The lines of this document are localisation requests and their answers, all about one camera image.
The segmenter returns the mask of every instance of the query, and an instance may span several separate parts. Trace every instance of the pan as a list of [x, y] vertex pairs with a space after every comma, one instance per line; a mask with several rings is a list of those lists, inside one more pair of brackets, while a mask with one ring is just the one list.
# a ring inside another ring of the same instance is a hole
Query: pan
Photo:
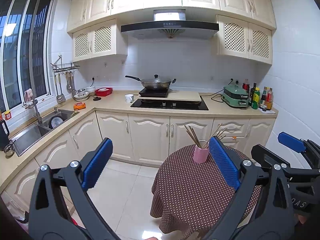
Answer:
[[133, 77], [133, 76], [125, 76], [125, 77], [140, 81], [143, 87], [151, 90], [169, 89], [170, 84], [173, 84], [176, 82], [176, 79], [171, 80], [170, 78], [159, 78], [158, 75], [155, 75], [155, 77], [152, 79], [150, 78], [150, 79], [142, 79], [142, 80], [140, 78]]

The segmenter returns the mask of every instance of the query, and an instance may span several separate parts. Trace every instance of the countertop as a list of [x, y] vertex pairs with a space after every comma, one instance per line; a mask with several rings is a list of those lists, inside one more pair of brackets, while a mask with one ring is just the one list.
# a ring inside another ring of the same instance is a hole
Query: countertop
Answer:
[[[209, 108], [208, 111], [132, 108], [130, 107], [131, 103], [126, 103], [124, 99], [124, 95], [130, 93], [135, 95], [135, 99], [137, 98], [138, 91], [114, 91], [111, 95], [102, 98], [100, 101], [93, 101], [92, 97], [90, 97], [85, 101], [85, 109], [80, 110], [79, 114], [75, 115], [70, 120], [64, 122], [44, 136], [41, 140], [31, 146], [21, 157], [18, 157], [16, 154], [7, 157], [4, 153], [0, 152], [0, 193], [5, 189], [14, 176], [32, 160], [32, 158], [93, 111], [207, 118], [276, 118], [278, 114], [276, 109], [273, 109], [276, 112], [275, 114], [264, 114], [261, 111], [254, 110], [250, 107], [244, 110], [234, 109], [225, 103], [218, 103], [211, 100], [211, 97], [203, 98]], [[63, 105], [58, 105], [58, 108], [73, 110], [74, 103], [76, 102], [73, 99], [69, 99]]]

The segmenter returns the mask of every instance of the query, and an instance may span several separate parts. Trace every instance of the white mug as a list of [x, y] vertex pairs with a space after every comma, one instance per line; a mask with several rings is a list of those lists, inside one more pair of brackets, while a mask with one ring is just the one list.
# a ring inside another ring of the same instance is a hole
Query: white mug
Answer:
[[125, 101], [127, 103], [133, 103], [133, 100], [134, 100], [134, 95], [133, 94], [125, 95]]

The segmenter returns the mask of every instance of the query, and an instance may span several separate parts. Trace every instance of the window pane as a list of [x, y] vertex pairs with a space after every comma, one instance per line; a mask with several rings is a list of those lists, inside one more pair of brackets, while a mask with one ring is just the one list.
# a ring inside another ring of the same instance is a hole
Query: window pane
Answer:
[[17, 74], [18, 32], [27, 0], [15, 0], [4, 30], [3, 72], [9, 108], [21, 104]]
[[[3, 27], [4, 27], [4, 22], [7, 18], [8, 10], [10, 7], [12, 0], [7, 0], [2, 6], [0, 6], [0, 44], [2, 40], [2, 32], [3, 32]], [[1, 84], [0, 84], [0, 110], [1, 112], [5, 112], [5, 106], [4, 106], [4, 101], [3, 101], [3, 95], [1, 91]]]
[[29, 64], [29, 42], [30, 42], [30, 30], [33, 19], [33, 12], [36, 8], [37, 0], [30, 0], [27, 8], [26, 17], [24, 19], [22, 34], [21, 34], [21, 46], [20, 46], [20, 72], [22, 91], [26, 91], [32, 88], [36, 92], [35, 88], [31, 86], [30, 71], [32, 72], [32, 64]]
[[45, 76], [44, 76], [44, 32], [45, 32], [45, 22], [47, 20], [49, 5], [51, 0], [40, 0], [35, 16], [35, 24], [33, 28], [32, 37], [32, 81], [34, 82], [34, 87], [32, 87], [33, 93], [36, 97], [45, 95], [47, 89], [45, 86]]

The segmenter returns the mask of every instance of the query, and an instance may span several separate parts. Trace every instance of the green multi-cooker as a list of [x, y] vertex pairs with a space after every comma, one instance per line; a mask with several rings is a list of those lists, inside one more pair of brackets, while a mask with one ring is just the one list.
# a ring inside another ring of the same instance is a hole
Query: green multi-cooker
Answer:
[[249, 105], [249, 94], [238, 85], [227, 85], [223, 88], [222, 100], [234, 108], [246, 108]]

